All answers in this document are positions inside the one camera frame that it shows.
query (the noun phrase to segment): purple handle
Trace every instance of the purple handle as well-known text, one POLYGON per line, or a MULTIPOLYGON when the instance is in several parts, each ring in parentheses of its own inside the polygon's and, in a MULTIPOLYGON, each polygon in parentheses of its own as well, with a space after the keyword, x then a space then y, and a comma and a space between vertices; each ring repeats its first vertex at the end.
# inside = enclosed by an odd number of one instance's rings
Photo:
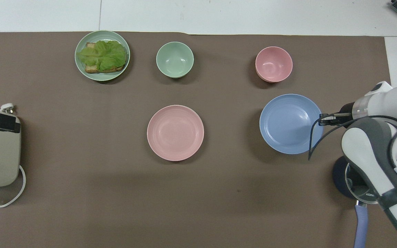
POLYGON ((358 225, 356 226, 355 245, 353 248, 364 248, 367 237, 368 213, 367 207, 355 205, 358 225))

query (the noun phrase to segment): white cable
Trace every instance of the white cable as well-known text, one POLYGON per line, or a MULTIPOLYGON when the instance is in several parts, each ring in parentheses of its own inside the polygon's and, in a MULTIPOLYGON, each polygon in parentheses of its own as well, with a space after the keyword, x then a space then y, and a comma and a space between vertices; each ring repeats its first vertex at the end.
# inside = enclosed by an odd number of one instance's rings
POLYGON ((0 208, 1 207, 7 207, 8 205, 12 204, 12 202, 14 202, 22 194, 22 192, 24 191, 24 188, 26 187, 26 180, 27 180, 26 179, 26 174, 24 172, 24 169, 22 169, 21 165, 19 165, 19 169, 21 170, 21 173, 22 173, 22 187, 21 187, 21 190, 19 191, 18 195, 15 196, 11 201, 9 201, 8 203, 6 203, 4 205, 0 205, 0 208))

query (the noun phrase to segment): lettuce leaf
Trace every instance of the lettuce leaf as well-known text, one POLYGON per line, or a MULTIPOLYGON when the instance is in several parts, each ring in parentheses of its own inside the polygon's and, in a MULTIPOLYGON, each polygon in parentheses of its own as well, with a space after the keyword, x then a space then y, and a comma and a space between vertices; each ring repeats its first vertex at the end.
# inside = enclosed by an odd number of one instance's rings
POLYGON ((117 41, 98 41, 94 48, 85 47, 76 55, 82 63, 96 65, 99 71, 121 67, 126 62, 126 50, 117 41))

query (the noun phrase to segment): pink plate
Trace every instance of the pink plate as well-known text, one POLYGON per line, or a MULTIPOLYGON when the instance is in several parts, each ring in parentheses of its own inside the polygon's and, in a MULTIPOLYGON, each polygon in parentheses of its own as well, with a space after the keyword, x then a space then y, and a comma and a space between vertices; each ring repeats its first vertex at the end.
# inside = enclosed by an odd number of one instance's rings
POLYGON ((200 148, 205 128, 200 116, 183 105, 170 105, 153 115, 146 136, 151 149, 161 158, 180 161, 200 148))
POLYGON ((255 59, 255 70, 262 80, 280 82, 289 77, 293 62, 289 53, 277 46, 266 47, 255 59))

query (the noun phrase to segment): plate rim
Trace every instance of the plate rim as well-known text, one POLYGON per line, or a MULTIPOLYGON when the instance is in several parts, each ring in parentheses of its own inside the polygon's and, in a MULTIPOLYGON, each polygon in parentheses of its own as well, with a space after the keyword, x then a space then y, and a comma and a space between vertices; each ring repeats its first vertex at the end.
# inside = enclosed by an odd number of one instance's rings
MULTIPOLYGON (((105 38, 105 39, 99 39, 99 41, 105 41, 105 40, 111 40, 111 39, 107 39, 107 38, 105 38)), ((128 64, 130 63, 130 60, 131 60, 131 50, 130 50, 130 47, 129 47, 128 43, 126 42, 126 40, 125 40, 120 34, 114 32, 114 31, 110 31, 110 30, 96 30, 96 31, 93 31, 93 32, 90 32, 90 33, 86 34, 86 35, 78 42, 78 44, 76 45, 76 48, 74 49, 74 62, 75 62, 75 64, 76 64, 77 69, 78 69, 85 77, 87 77, 87 78, 89 78, 89 79, 91 79, 91 80, 98 81, 98 82, 104 82, 104 81, 108 81, 108 80, 113 80, 113 79, 115 79, 116 77, 118 77, 119 75, 121 75, 121 74, 126 70, 126 68, 128 67, 128 64), (125 48, 126 52, 128 53, 128 59, 126 60, 125 67, 124 67, 118 74, 116 74, 116 75, 111 75, 110 77, 108 77, 108 78, 106 78, 106 79, 95 79, 95 78, 91 77, 89 73, 86 73, 85 70, 80 69, 79 66, 78 66, 78 61, 80 62, 79 58, 77 57, 77 52, 79 52, 78 47, 80 46, 80 44, 82 43, 82 41, 83 41, 84 39, 86 39, 86 38, 89 37, 89 36, 92 36, 94 33, 99 33, 99 32, 108 32, 108 33, 113 34, 114 36, 117 36, 118 38, 117 38, 117 39, 114 39, 114 41, 117 41, 117 42, 119 42, 121 45, 123 45, 123 47, 125 48)))
POLYGON ((204 125, 203 125, 203 120, 202 120, 202 118, 200 118, 200 115, 198 115, 197 112, 195 112, 193 109, 191 109, 191 108, 189 108, 189 107, 187 107, 187 106, 185 106, 185 105, 173 104, 173 105, 168 105, 168 106, 166 106, 166 107, 163 107, 163 108, 159 109, 156 113, 153 114, 153 116, 151 117, 150 121, 148 122, 148 126, 147 126, 147 128, 146 128, 146 140, 148 141, 148 144, 150 145, 151 150, 153 150, 153 152, 154 152, 156 155, 158 155, 159 157, 161 157, 161 158, 163 158, 163 159, 165 159, 165 160, 168 160, 168 161, 173 161, 173 162, 183 161, 183 160, 185 160, 185 159, 188 159, 188 158, 192 157, 192 156, 200 149, 200 147, 202 147, 204 138, 205 138, 205 127, 204 127, 204 125), (153 146, 151 146, 151 142, 150 142, 150 139, 149 139, 150 124, 151 124, 151 122, 154 120, 155 116, 156 116, 157 114, 159 114, 159 112, 161 112, 162 110, 165 110, 166 108, 172 108, 172 107, 182 107, 182 108, 185 108, 185 109, 187 109, 188 111, 191 111, 195 116, 197 116, 198 119, 200 120, 200 127, 199 127, 199 129, 200 129, 200 130, 202 131, 202 133, 203 133, 203 135, 200 137, 200 144, 198 145, 197 149, 196 149, 194 152, 192 152, 192 154, 190 154, 190 155, 188 155, 187 157, 182 158, 182 159, 172 159, 172 158, 167 158, 167 157, 165 157, 165 156, 161 156, 161 155, 158 154, 156 151, 154 151, 153 146))
MULTIPOLYGON (((307 151, 309 150, 309 148, 307 148, 307 149, 305 149, 304 151, 301 151, 301 152, 300 152, 300 151, 297 151, 297 152, 289 152, 289 151, 286 151, 286 149, 280 149, 280 148, 277 148, 277 147, 272 146, 272 145, 268 142, 268 140, 270 140, 270 137, 267 137, 267 139, 266 139, 265 136, 267 136, 267 135, 264 133, 265 130, 263 130, 263 128, 262 128, 262 120, 264 119, 264 114, 265 114, 265 109, 266 109, 266 107, 267 107, 268 105, 270 105, 270 104, 273 104, 272 102, 273 102, 273 101, 276 101, 277 98, 279 98, 279 97, 288 97, 288 96, 302 97, 303 99, 308 100, 309 102, 311 102, 311 103, 317 108, 317 110, 319 111, 319 113, 321 113, 321 109, 318 107, 318 105, 317 105, 314 101, 312 101, 310 98, 308 98, 308 97, 306 97, 306 96, 303 96, 303 95, 300 95, 300 94, 295 94, 295 93, 282 94, 282 95, 279 95, 279 96, 275 97, 274 99, 270 100, 270 101, 264 106, 263 110, 261 111, 260 119, 259 119, 260 133, 261 133, 261 135, 262 135, 262 137, 263 137, 263 140, 264 140, 271 148, 273 148, 274 150, 276 150, 276 151, 278 151, 278 152, 281 152, 281 153, 284 153, 284 154, 302 154, 302 153, 304 153, 304 152, 307 152, 307 151)), ((318 140, 318 139, 320 139, 321 136, 323 135, 324 127, 323 127, 323 126, 319 126, 318 129, 321 130, 319 137, 314 136, 314 137, 312 138, 312 140, 318 140)))

